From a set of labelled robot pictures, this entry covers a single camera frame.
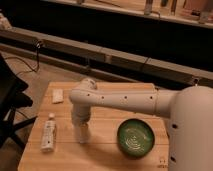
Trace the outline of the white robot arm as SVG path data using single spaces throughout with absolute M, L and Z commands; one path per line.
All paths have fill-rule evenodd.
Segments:
M 89 139 L 93 106 L 145 113 L 170 120 L 169 171 L 213 171 L 213 88 L 116 90 L 86 78 L 69 95 L 76 140 Z

